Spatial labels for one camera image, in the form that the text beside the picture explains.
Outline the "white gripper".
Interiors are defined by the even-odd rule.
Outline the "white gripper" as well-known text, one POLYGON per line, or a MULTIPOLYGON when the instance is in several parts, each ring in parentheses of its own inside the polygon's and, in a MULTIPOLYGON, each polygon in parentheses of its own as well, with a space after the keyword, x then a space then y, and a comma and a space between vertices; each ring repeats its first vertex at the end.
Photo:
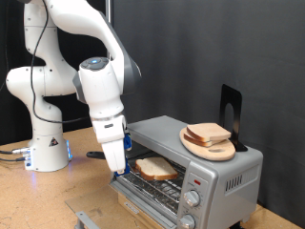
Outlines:
POLYGON ((125 150, 122 139, 102 144, 102 149, 112 172, 124 173, 126 169, 125 150))

